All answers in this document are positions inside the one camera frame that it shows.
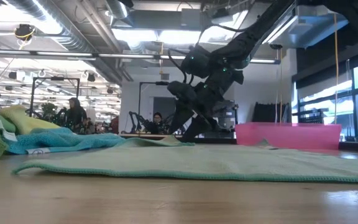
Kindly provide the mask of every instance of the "yellow towel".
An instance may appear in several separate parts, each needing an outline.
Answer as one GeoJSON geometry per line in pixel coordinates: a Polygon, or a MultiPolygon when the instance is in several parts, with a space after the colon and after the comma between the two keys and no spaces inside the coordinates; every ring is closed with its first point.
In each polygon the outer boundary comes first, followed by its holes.
{"type": "Polygon", "coordinates": [[[0,115],[12,122],[19,131],[19,134],[30,134],[34,128],[60,128],[41,119],[31,118],[25,113],[26,108],[21,105],[14,105],[0,110],[0,115]]]}

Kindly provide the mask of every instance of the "pink tub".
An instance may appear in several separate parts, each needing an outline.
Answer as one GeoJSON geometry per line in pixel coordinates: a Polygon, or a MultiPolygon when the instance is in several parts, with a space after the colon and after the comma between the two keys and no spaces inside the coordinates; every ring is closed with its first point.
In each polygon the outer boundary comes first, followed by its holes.
{"type": "Polygon", "coordinates": [[[312,152],[338,151],[340,124],[246,123],[236,125],[237,144],[253,146],[266,139],[275,147],[312,152]]]}

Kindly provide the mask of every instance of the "person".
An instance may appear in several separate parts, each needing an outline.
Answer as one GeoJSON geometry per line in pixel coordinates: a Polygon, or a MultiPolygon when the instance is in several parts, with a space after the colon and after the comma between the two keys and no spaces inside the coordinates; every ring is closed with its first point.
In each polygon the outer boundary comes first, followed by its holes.
{"type": "Polygon", "coordinates": [[[149,125],[149,127],[147,127],[147,130],[151,134],[162,134],[162,133],[160,133],[161,121],[162,121],[161,113],[159,113],[159,112],[154,113],[154,115],[153,115],[153,123],[151,123],[149,125]]]}
{"type": "Polygon", "coordinates": [[[161,123],[162,115],[159,112],[154,113],[153,115],[153,122],[157,125],[161,123]]]}
{"type": "Polygon", "coordinates": [[[70,109],[67,111],[67,123],[70,123],[72,129],[79,128],[88,118],[86,112],[77,98],[70,98],[68,102],[70,103],[70,109]]]}
{"type": "Polygon", "coordinates": [[[119,123],[119,116],[116,116],[114,119],[110,121],[109,130],[111,130],[111,132],[114,134],[118,134],[118,123],[119,123]]]}
{"type": "Polygon", "coordinates": [[[85,134],[94,134],[94,133],[95,133],[94,124],[92,123],[92,119],[88,118],[85,124],[85,134]]]}

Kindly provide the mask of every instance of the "towel label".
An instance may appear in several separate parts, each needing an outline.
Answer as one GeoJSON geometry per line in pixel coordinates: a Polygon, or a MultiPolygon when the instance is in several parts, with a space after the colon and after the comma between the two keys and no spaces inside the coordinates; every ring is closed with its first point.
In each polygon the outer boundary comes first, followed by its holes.
{"type": "Polygon", "coordinates": [[[38,149],[28,149],[27,152],[29,154],[44,154],[50,153],[49,148],[38,148],[38,149]]]}
{"type": "Polygon", "coordinates": [[[0,130],[2,130],[2,135],[4,138],[10,140],[10,141],[17,141],[15,133],[7,132],[4,128],[4,125],[2,124],[2,121],[0,120],[0,130]]]}

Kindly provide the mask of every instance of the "desk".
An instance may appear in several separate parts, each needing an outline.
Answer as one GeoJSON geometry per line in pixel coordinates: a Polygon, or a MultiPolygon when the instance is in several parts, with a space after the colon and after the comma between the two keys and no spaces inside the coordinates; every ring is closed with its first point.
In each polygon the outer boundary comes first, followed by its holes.
{"type": "MultiPolygon", "coordinates": [[[[37,159],[82,153],[89,151],[37,159]]],[[[125,179],[36,170],[10,174],[31,158],[0,160],[0,223],[358,224],[358,184],[125,179]]]]}
{"type": "MultiPolygon", "coordinates": [[[[143,138],[149,140],[161,140],[169,135],[166,134],[119,134],[123,138],[143,138]]],[[[181,141],[182,135],[175,135],[176,139],[181,141]]],[[[194,138],[197,144],[237,144],[236,139],[231,138],[194,138]]]]}

